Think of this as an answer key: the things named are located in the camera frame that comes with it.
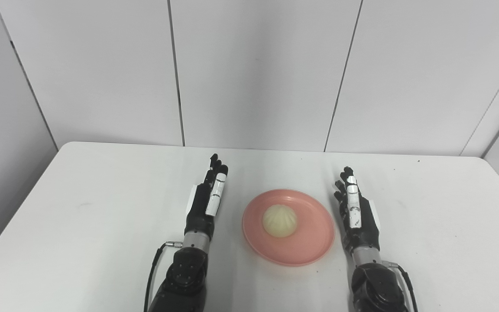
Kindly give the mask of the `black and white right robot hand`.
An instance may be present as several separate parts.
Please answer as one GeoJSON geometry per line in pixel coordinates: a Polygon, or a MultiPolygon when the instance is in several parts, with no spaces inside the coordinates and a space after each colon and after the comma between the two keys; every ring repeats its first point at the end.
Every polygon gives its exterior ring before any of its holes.
{"type": "Polygon", "coordinates": [[[342,245],[352,253],[357,247],[372,247],[380,251],[379,228],[375,213],[362,195],[354,170],[346,166],[335,182],[335,199],[339,202],[339,214],[343,227],[342,245]]]}

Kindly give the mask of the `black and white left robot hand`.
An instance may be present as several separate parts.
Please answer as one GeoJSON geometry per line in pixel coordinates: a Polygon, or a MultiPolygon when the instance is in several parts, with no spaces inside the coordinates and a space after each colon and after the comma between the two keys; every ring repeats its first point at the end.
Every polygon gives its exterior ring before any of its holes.
{"type": "Polygon", "coordinates": [[[204,181],[196,186],[184,234],[203,233],[210,240],[213,238],[214,219],[218,215],[228,171],[228,166],[223,164],[218,154],[213,154],[204,181]]]}

